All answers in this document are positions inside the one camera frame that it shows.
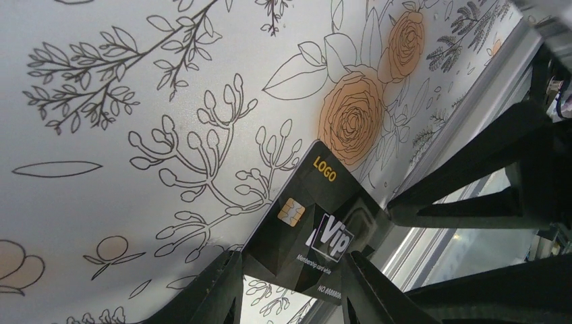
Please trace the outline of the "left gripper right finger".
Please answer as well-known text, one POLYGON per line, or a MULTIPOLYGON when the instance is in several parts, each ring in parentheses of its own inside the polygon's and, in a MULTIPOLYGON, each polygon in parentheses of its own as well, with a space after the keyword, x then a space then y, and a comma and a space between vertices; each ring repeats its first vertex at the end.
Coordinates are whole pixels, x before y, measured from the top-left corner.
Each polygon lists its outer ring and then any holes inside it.
POLYGON ((358 251, 343 256, 341 293, 345 323, 438 323, 358 251))

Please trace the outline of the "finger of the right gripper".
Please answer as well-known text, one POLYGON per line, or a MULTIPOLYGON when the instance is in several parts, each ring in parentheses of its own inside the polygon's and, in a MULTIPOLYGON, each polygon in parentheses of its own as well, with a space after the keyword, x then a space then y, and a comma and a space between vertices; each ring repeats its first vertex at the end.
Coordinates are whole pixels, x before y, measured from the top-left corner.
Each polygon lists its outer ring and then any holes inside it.
POLYGON ((406 296, 441 323, 570 323, 571 255, 433 283, 406 296))
POLYGON ((559 222, 554 182, 559 127, 536 104, 512 105, 448 161, 393 198, 389 219, 403 227, 544 229, 559 222), (503 170, 505 189, 439 200, 503 170))

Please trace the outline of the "black VIP card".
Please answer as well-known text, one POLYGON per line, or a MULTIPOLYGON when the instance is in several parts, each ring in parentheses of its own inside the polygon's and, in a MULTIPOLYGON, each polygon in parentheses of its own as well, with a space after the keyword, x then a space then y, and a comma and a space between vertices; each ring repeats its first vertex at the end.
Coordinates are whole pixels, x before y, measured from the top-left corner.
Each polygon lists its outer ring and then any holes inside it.
POLYGON ((356 250, 371 257, 391 226, 379 204, 317 140, 243 249, 244 274, 340 304, 343 256, 356 250))

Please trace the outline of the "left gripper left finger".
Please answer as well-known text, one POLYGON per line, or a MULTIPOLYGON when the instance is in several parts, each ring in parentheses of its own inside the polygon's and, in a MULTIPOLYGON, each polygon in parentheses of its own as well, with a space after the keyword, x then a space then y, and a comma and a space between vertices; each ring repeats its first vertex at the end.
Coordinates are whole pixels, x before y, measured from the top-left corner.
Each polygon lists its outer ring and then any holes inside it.
POLYGON ((221 253, 145 324, 239 324, 243 300, 241 252, 221 253))

